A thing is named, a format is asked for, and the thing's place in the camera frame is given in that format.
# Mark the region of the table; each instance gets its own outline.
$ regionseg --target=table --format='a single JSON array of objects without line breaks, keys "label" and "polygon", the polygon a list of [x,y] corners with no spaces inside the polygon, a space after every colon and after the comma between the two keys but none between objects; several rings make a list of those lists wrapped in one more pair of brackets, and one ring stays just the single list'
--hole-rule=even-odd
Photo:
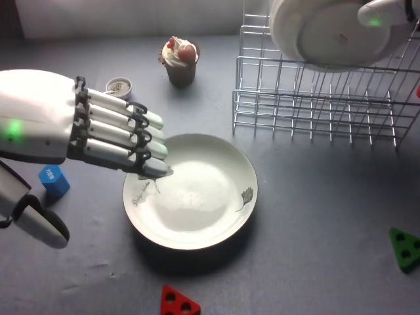
[{"label": "table", "polygon": [[[33,68],[104,90],[116,76],[133,99],[165,122],[165,134],[207,133],[243,150],[259,179],[255,212],[220,246],[162,249],[131,226],[122,202],[125,174],[80,161],[62,165],[70,191],[49,205],[70,242],[55,250],[17,227],[0,231],[2,314],[159,314],[161,287],[197,301],[203,315],[418,314],[420,270],[398,269],[391,226],[420,236],[420,122],[399,154],[348,139],[238,127],[232,89],[239,38],[196,37],[194,84],[173,88],[158,53],[166,39],[0,43],[0,70]],[[39,87],[48,91],[48,87]],[[42,165],[6,160],[44,198]]]}]

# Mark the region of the green indicator light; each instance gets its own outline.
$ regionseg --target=green indicator light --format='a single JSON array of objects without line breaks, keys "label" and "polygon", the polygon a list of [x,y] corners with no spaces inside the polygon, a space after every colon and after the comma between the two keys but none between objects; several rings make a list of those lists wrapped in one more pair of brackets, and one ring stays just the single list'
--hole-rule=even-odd
[{"label": "green indicator light", "polygon": [[369,21],[370,26],[382,26],[381,20],[378,18],[373,18]]},{"label": "green indicator light", "polygon": [[21,142],[22,141],[22,121],[12,120],[6,128],[4,137],[8,141]]}]

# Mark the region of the white plate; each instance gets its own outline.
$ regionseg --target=white plate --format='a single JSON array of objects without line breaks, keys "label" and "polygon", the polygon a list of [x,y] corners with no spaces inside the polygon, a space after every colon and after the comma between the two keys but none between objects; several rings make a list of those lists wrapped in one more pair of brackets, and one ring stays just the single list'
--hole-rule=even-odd
[{"label": "white plate", "polygon": [[[277,0],[270,12],[273,42],[291,60],[329,66],[367,66],[388,56],[410,35],[412,25],[368,28],[358,21],[363,0]],[[308,64],[324,71],[325,67]]]},{"label": "white plate", "polygon": [[189,134],[165,141],[173,175],[139,180],[128,174],[125,211],[149,240],[173,249],[201,249],[237,232],[251,215],[257,176],[245,154],[220,138]]}]

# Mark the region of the dish rack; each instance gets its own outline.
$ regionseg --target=dish rack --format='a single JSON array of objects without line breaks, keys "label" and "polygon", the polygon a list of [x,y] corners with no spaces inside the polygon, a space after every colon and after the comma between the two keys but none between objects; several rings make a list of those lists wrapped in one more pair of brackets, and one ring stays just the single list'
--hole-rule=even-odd
[{"label": "dish rack", "polygon": [[398,149],[420,112],[415,92],[420,82],[420,35],[416,23],[407,41],[388,58],[346,72],[308,69],[289,60],[270,36],[270,0],[265,13],[247,13],[243,4],[236,87],[232,95],[232,132],[237,126],[364,139],[373,146],[391,140]]}]

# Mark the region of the red triangle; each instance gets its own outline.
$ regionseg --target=red triangle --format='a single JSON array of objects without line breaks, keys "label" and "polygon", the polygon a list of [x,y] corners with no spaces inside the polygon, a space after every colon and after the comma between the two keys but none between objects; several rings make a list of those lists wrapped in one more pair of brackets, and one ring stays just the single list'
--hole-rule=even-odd
[{"label": "red triangle", "polygon": [[160,315],[200,315],[201,307],[165,284],[162,290]]}]

